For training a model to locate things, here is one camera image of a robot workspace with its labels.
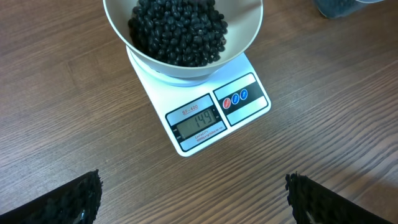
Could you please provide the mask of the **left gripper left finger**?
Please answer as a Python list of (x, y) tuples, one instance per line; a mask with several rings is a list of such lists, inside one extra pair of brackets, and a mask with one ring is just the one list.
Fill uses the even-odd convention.
[(96, 220), (103, 182), (98, 170), (80, 177), (1, 215), (1, 223), (87, 223)]

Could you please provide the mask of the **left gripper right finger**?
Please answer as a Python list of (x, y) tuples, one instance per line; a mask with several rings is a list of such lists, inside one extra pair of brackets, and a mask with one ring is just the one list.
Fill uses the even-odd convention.
[(298, 224), (390, 224), (298, 173), (285, 176), (287, 201)]

